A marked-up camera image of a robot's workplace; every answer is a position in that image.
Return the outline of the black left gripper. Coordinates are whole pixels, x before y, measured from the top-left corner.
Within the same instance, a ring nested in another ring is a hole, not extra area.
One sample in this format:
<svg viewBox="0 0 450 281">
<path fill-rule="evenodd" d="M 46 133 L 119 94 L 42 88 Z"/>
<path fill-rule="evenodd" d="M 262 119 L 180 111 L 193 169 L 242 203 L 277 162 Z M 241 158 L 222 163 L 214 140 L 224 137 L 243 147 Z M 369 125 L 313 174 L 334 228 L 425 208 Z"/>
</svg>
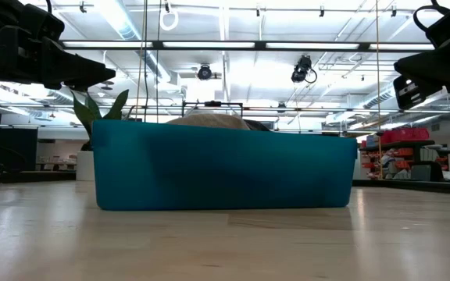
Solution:
<svg viewBox="0 0 450 281">
<path fill-rule="evenodd" d="M 0 30 L 0 80 L 27 84 L 63 85 L 87 92 L 110 80 L 116 71 L 105 64 L 63 51 L 47 38 L 35 37 L 17 26 Z"/>
</svg>

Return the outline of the tan fabric hat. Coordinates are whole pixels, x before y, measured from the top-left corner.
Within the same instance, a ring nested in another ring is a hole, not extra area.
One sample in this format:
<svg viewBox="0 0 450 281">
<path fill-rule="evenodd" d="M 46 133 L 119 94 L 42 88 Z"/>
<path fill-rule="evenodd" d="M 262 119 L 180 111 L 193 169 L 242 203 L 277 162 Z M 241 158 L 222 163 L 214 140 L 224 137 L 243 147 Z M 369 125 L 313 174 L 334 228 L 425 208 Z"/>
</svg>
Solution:
<svg viewBox="0 0 450 281">
<path fill-rule="evenodd" d="M 211 113 L 194 114 L 180 117 L 178 119 L 170 120 L 168 124 L 250 130 L 248 124 L 243 119 L 237 116 Z"/>
</svg>

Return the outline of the blue plastic bin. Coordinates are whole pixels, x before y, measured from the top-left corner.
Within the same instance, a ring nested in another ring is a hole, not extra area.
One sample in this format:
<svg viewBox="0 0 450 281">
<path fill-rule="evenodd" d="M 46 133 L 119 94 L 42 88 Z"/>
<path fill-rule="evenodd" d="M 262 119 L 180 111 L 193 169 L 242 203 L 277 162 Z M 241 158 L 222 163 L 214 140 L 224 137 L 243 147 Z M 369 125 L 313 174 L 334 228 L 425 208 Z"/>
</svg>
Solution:
<svg viewBox="0 0 450 281">
<path fill-rule="evenodd" d="M 99 120 L 95 192 L 110 211 L 340 208 L 352 138 Z"/>
</svg>

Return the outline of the green artificial plant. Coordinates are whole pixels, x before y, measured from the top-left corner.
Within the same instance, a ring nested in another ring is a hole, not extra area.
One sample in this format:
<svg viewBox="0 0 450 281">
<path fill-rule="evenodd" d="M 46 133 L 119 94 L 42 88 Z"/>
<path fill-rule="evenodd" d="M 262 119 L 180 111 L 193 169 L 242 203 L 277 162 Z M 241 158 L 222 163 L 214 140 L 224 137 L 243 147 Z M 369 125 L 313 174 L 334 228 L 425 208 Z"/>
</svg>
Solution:
<svg viewBox="0 0 450 281">
<path fill-rule="evenodd" d="M 76 95 L 71 92 L 73 96 L 73 110 L 80 121 L 80 123 L 85 128 L 89 140 L 81 147 L 81 151 L 93 151 L 93 144 L 91 140 L 92 136 L 92 125 L 93 122 L 100 119 L 115 119 L 115 120 L 126 120 L 127 117 L 123 117 L 123 107 L 127 103 L 127 98 L 129 96 L 129 91 L 122 91 L 114 101 L 110 110 L 102 116 L 100 113 L 100 108 L 98 107 L 96 101 L 87 93 L 85 98 L 85 103 L 81 103 Z"/>
</svg>

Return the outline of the shelf with red bins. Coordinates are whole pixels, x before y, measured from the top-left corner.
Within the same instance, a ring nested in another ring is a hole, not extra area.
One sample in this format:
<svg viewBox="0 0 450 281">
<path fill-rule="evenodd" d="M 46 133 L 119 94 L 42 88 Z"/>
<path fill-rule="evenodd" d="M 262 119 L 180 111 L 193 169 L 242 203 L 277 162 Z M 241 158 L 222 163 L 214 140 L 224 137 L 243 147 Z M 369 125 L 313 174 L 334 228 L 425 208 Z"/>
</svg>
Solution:
<svg viewBox="0 0 450 281">
<path fill-rule="evenodd" d="M 444 182 L 450 150 L 436 144 L 426 128 L 396 128 L 360 141 L 359 163 L 368 180 Z"/>
</svg>

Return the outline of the white plant pot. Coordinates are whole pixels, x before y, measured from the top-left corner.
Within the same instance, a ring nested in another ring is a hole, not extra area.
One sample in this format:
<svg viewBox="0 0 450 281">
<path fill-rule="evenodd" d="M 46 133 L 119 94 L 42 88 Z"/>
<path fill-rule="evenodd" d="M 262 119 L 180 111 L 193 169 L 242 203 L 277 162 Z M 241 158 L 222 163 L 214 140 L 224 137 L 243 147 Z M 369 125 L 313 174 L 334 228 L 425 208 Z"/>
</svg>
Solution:
<svg viewBox="0 0 450 281">
<path fill-rule="evenodd" d="M 94 154 L 92 151 L 77 152 L 76 180 L 93 181 L 95 179 Z"/>
</svg>

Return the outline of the black cabinet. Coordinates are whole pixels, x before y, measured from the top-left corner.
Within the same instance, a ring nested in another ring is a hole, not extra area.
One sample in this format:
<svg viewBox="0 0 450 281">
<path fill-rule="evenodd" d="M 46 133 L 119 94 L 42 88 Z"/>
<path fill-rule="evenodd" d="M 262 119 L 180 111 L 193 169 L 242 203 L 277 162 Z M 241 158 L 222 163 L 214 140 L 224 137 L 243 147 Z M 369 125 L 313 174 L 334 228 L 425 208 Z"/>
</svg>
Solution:
<svg viewBox="0 0 450 281">
<path fill-rule="evenodd" d="M 36 128 L 0 127 L 0 163 L 10 169 L 34 171 L 37 144 Z"/>
</svg>

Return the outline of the black overhead beam with lights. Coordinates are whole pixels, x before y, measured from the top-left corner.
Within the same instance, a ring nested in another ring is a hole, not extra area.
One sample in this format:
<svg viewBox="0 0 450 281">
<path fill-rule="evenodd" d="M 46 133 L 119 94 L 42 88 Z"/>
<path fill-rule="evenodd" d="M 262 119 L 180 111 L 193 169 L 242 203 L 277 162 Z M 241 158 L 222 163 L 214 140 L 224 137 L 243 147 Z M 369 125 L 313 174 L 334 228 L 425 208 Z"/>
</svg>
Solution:
<svg viewBox="0 0 450 281">
<path fill-rule="evenodd" d="M 68 50 L 215 50 L 215 51 L 315 51 L 315 52 L 426 52 L 426 43 L 337 42 L 337 41 L 61 41 Z"/>
</svg>

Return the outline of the distant black robot frame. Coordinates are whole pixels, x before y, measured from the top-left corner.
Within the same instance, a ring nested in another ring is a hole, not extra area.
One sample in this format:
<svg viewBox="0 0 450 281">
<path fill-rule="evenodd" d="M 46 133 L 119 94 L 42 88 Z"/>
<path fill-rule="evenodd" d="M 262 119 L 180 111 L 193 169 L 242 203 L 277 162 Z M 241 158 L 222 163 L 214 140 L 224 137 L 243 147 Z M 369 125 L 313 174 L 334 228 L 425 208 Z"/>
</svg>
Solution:
<svg viewBox="0 0 450 281">
<path fill-rule="evenodd" d="M 215 113 L 215 111 L 224 111 L 227 115 L 244 115 L 244 106 L 242 103 L 222 102 L 222 101 L 183 101 L 181 104 L 181 116 L 185 117 L 197 111 Z"/>
</svg>

